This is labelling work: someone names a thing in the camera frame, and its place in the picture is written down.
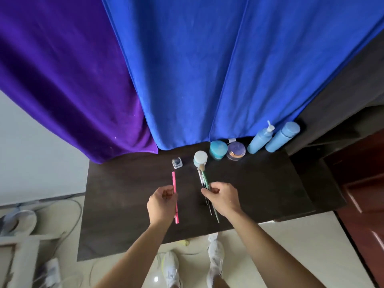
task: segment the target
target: gray wall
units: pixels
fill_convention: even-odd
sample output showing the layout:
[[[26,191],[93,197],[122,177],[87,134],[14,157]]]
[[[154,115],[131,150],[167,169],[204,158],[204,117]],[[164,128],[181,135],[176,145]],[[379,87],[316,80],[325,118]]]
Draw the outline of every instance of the gray wall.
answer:
[[[88,164],[0,91],[0,205],[85,192]]]

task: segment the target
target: sneaker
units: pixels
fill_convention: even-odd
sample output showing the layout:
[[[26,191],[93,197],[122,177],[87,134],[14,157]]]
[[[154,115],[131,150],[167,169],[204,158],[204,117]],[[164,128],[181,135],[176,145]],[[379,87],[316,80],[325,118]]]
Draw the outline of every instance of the sneaker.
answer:
[[[212,288],[214,277],[223,275],[224,247],[221,242],[214,240],[208,247],[209,260],[211,262],[207,275],[207,286]]]
[[[161,271],[167,283],[167,287],[177,286],[182,288],[179,276],[179,260],[174,252],[167,252],[161,261]]]

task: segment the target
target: purple curtain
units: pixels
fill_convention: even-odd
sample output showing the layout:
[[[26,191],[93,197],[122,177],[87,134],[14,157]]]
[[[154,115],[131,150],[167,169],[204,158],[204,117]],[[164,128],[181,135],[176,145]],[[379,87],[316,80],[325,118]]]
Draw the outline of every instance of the purple curtain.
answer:
[[[96,163],[158,149],[101,0],[1,0],[0,89]]]

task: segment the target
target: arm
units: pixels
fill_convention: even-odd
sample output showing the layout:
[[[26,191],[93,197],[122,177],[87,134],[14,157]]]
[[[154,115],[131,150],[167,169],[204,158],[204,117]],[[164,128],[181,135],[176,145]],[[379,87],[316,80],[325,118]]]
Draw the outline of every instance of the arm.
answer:
[[[211,187],[212,192],[207,189],[201,192],[232,223],[268,288],[325,288],[241,210],[237,190],[231,184],[215,182]]]
[[[173,186],[160,187],[149,198],[147,209],[150,225],[134,242],[122,259],[95,288],[140,288],[173,221],[177,193]]]

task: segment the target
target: dark wooden table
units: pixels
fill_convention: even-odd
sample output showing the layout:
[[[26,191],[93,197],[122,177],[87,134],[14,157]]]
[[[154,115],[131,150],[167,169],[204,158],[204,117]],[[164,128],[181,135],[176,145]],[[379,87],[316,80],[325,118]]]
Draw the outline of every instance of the dark wooden table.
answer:
[[[233,228],[219,215],[210,215],[200,193],[193,164],[196,151],[209,153],[209,143],[189,145],[158,155],[127,154],[102,165],[90,163],[78,260],[125,252],[149,225],[146,203],[159,186],[172,184],[172,159],[181,157],[176,170],[180,223],[172,223],[164,243]],[[285,150],[261,150],[237,162],[208,156],[210,182],[223,181],[238,189],[243,210],[256,222],[265,222],[314,210]]]

